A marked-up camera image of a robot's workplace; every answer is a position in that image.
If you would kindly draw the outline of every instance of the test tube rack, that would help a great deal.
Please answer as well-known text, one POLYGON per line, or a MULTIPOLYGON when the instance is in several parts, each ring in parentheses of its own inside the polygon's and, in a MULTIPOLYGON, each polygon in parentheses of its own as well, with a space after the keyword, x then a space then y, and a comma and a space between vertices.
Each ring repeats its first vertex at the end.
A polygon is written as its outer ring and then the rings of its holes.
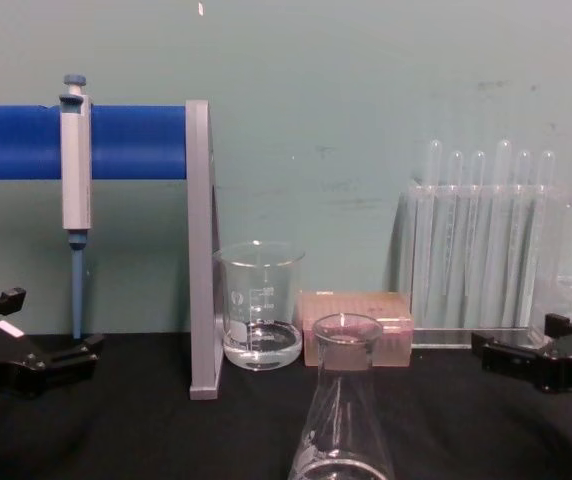
POLYGON ((400 291, 414 347, 468 348, 480 329, 512 331, 512 343, 533 337, 535 286, 556 276, 566 203, 554 168, 552 152, 513 155, 507 140, 490 162, 481 151, 442 160, 441 142, 430 143, 403 212, 400 291))

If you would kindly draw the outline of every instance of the pink tip box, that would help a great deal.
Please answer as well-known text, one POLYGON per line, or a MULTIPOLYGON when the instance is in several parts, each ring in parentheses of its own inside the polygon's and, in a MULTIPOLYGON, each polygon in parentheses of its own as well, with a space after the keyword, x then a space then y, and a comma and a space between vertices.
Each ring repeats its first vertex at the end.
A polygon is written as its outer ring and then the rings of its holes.
POLYGON ((384 334, 373 351, 373 366, 407 367, 413 341, 413 317, 406 296, 394 292, 302 292, 295 323, 303 332, 304 363, 317 366, 317 342, 312 332, 318 319, 336 313, 356 313, 377 319, 384 334))

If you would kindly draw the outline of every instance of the black table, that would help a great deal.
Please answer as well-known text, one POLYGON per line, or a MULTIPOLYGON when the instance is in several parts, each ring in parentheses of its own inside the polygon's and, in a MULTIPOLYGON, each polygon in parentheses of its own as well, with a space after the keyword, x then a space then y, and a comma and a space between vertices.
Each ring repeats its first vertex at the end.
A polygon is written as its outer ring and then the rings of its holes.
MULTIPOLYGON (((0 395, 0 480, 286 478, 316 370, 227 363, 220 398, 196 402, 189 359, 187 334, 109 336, 92 382, 0 395)), ((484 373, 468 351, 415 351, 375 388, 399 480, 572 480, 572 395, 484 373)))

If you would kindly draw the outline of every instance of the blue horizontal bar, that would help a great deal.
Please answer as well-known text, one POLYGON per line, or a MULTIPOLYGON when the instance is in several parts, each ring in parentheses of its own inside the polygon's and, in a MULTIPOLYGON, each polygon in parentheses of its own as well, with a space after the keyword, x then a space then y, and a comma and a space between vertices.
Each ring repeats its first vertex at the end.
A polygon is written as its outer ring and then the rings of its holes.
MULTIPOLYGON (((93 105, 93 178, 185 180, 183 106, 93 105)), ((0 180, 61 178, 59 106, 0 106, 0 180)))

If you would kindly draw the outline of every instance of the glassware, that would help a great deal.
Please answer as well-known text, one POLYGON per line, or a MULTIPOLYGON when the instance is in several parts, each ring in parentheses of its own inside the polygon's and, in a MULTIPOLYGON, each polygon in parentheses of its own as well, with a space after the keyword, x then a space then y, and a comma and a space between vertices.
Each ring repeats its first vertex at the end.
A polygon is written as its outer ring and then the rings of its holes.
POLYGON ((257 240, 215 253, 224 288, 224 353, 233 364, 271 370, 301 353, 293 316, 303 257, 290 243, 257 240))
POLYGON ((340 313, 317 320, 313 331, 317 389, 289 480, 394 480, 371 379, 382 326, 371 317, 340 313))

